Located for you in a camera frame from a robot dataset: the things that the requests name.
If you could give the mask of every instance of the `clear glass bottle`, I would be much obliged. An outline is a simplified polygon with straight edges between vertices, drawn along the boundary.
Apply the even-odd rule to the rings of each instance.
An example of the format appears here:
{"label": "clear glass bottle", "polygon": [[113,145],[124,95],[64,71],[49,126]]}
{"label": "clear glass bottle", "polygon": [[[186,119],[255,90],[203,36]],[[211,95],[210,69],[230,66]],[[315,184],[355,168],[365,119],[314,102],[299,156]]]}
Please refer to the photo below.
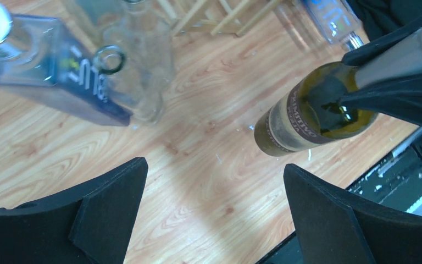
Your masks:
{"label": "clear glass bottle", "polygon": [[106,96],[92,54],[57,18],[10,14],[0,4],[0,89],[99,125],[127,126]]}
{"label": "clear glass bottle", "polygon": [[104,32],[106,44],[121,47],[141,67],[145,89],[164,91],[175,77],[171,28],[151,0],[122,0],[125,17]]}
{"label": "clear glass bottle", "polygon": [[164,113],[163,96],[158,90],[146,90],[140,69],[118,46],[104,46],[94,59],[100,73],[109,77],[111,100],[132,112],[132,118],[147,124],[157,123]]}
{"label": "clear glass bottle", "polygon": [[117,26],[125,17],[120,0],[60,0],[65,10],[77,25],[88,35],[96,47],[104,42],[103,34],[112,26]]}

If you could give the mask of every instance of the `bottle label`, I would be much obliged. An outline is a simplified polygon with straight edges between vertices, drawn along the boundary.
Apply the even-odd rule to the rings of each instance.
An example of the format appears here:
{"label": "bottle label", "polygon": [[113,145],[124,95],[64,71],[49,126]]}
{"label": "bottle label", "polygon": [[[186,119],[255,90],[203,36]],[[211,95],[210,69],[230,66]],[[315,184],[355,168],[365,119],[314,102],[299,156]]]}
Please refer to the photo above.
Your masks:
{"label": "bottle label", "polygon": [[279,122],[277,122],[278,120],[275,120],[275,119],[277,119],[277,115],[274,115],[274,113],[275,113],[275,111],[274,111],[274,107],[273,108],[271,108],[271,109],[269,109],[269,114],[266,116],[266,132],[268,133],[268,135],[269,135],[269,138],[271,139],[271,142],[276,146],[276,147],[278,147],[280,150],[282,150],[282,151],[285,151],[285,152],[293,152],[293,151],[291,151],[291,150],[289,150],[289,149],[287,149],[287,148],[285,148],[285,147],[283,147],[277,140],[276,140],[276,136],[275,136],[275,134],[279,134],[279,137],[281,138],[281,137],[284,137],[284,134],[287,134],[287,132],[285,132],[285,131],[280,131],[280,129],[279,129],[279,132],[281,132],[281,133],[277,133],[277,127],[278,126],[272,126],[271,127],[271,124],[274,124],[274,123],[279,123]]}
{"label": "bottle label", "polygon": [[334,139],[321,136],[303,119],[298,100],[299,90],[300,84],[292,89],[287,98],[287,116],[295,132],[305,140],[319,145],[334,141]]}

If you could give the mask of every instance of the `glass bottle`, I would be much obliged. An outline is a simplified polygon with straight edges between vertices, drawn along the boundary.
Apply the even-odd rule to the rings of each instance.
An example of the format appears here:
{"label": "glass bottle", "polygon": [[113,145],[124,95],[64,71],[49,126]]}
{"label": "glass bottle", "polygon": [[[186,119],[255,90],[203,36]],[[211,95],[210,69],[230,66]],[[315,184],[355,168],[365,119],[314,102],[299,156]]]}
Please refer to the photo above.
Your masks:
{"label": "glass bottle", "polygon": [[147,124],[157,123],[164,113],[160,91],[145,90],[136,62],[118,46],[104,46],[94,59],[100,73],[109,77],[108,97],[128,109],[132,118]]}
{"label": "glass bottle", "polygon": [[361,67],[334,62],[312,71],[260,118],[256,143],[268,155],[283,156],[358,135],[377,114],[342,106],[340,98],[370,84],[418,73],[422,28]]}
{"label": "glass bottle", "polygon": [[57,18],[10,14],[0,4],[0,89],[99,125],[127,126],[106,96],[92,54]]}
{"label": "glass bottle", "polygon": [[103,34],[120,23],[125,11],[120,0],[61,0],[65,10],[96,47],[106,45]]}
{"label": "glass bottle", "polygon": [[337,101],[358,90],[355,67],[340,62],[312,71],[257,122],[254,137],[271,156],[311,149],[358,135],[376,113],[340,107]]}
{"label": "glass bottle", "polygon": [[103,34],[104,43],[121,47],[141,68],[145,89],[166,90],[175,77],[171,28],[151,0],[122,0],[125,17]]}

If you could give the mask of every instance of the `wooden chair leg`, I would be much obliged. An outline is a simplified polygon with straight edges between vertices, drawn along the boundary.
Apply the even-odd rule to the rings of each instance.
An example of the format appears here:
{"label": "wooden chair leg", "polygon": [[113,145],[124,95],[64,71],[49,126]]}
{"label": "wooden chair leg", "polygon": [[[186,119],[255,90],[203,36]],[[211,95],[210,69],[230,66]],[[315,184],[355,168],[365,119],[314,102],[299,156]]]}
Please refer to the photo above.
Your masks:
{"label": "wooden chair leg", "polygon": [[243,27],[237,32],[237,36],[241,37],[249,29],[254,27],[258,22],[260,22],[269,12],[274,10],[282,0],[271,0],[268,4],[266,4],[260,11],[258,11]]}
{"label": "wooden chair leg", "polygon": [[211,31],[211,35],[215,36],[217,33],[221,31],[221,29],[227,25],[229,22],[235,20],[236,18],[240,17],[240,15],[245,12],[256,0],[242,0],[237,7],[232,10],[232,13],[227,15],[219,24],[216,26],[213,31]]}
{"label": "wooden chair leg", "polygon": [[[224,11],[226,11],[227,14],[232,13],[232,8],[226,0],[219,0],[219,3],[224,8]],[[238,19],[235,19],[235,23],[240,24],[240,21]]]}
{"label": "wooden chair leg", "polygon": [[[202,19],[191,26],[189,32],[210,32],[218,25],[216,21]],[[242,25],[230,22],[222,28],[222,33],[235,34],[242,28]]]}
{"label": "wooden chair leg", "polygon": [[169,20],[176,21],[177,14],[174,11],[174,7],[169,3],[168,0],[158,0],[159,5],[164,10],[166,15],[169,17]]}
{"label": "wooden chair leg", "polygon": [[172,35],[175,36],[182,31],[188,30],[194,23],[200,19],[206,9],[213,3],[214,0],[198,0],[188,11],[184,18],[182,18],[172,30]]}

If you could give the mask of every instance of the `bottle neck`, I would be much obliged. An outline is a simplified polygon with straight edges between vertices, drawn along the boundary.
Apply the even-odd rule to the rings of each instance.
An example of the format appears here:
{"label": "bottle neck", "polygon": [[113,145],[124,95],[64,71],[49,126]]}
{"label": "bottle neck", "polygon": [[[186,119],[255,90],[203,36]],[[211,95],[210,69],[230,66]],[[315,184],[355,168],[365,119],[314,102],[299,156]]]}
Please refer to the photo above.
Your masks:
{"label": "bottle neck", "polygon": [[350,52],[360,48],[364,45],[362,39],[355,33],[350,33],[346,38],[342,40],[342,49],[345,52]]}
{"label": "bottle neck", "polygon": [[125,23],[129,30],[150,31],[156,27],[158,17],[150,0],[124,0]]}
{"label": "bottle neck", "polygon": [[101,74],[119,75],[125,68],[127,56],[118,46],[110,45],[98,49],[93,59],[93,63]]}
{"label": "bottle neck", "polygon": [[32,47],[33,39],[18,19],[12,19],[9,34],[0,42],[0,61],[26,57]]}

